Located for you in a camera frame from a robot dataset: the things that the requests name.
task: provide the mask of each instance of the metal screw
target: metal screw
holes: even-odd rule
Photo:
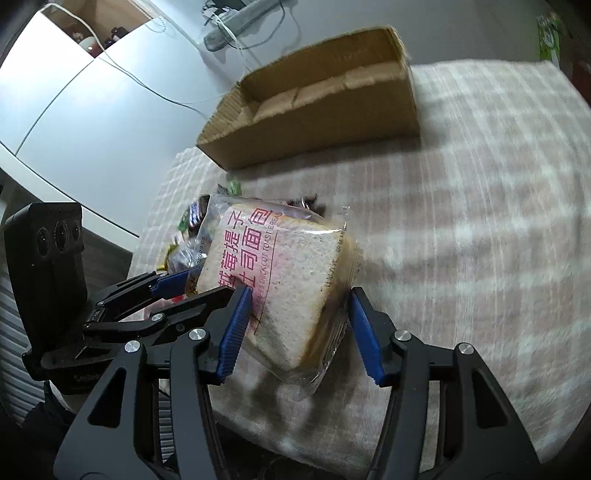
[[[413,336],[408,330],[396,330],[394,337],[400,342],[408,342]]]
[[[474,347],[469,343],[460,343],[457,349],[464,355],[471,355],[474,353]]]
[[[142,344],[139,343],[137,340],[131,340],[125,344],[125,351],[127,353],[134,353],[137,352],[139,350],[139,347],[141,346]]]
[[[194,328],[189,332],[189,338],[191,340],[203,340],[206,335],[207,332],[202,328]]]

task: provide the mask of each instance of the pink checkered tablecloth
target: pink checkered tablecloth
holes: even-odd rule
[[[233,174],[245,196],[350,206],[356,285],[425,343],[476,346],[542,461],[591,401],[591,111],[550,63],[413,67],[420,139],[302,154]],[[166,175],[129,275],[163,260],[187,205],[230,176],[198,149]],[[241,353],[210,389],[219,421],[270,450],[358,478],[389,390],[351,335],[318,392],[295,403]],[[436,443],[437,396],[426,454]]]

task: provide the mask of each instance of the white wall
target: white wall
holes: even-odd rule
[[[152,0],[195,38],[203,34],[194,0]],[[249,52],[252,66],[280,54],[357,28],[391,24],[412,62],[456,59],[539,59],[536,17],[548,11],[544,0],[283,0],[284,24],[266,45]],[[264,40],[277,25],[277,7],[249,28],[246,45]]]

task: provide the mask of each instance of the snack package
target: snack package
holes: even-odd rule
[[[358,249],[343,218],[212,195],[187,294],[244,283],[253,290],[244,348],[300,400],[316,390],[346,328]]]

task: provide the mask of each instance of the cardboard box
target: cardboard box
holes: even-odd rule
[[[222,98],[197,146],[233,170],[418,133],[406,50],[384,27],[331,38],[246,75]]]

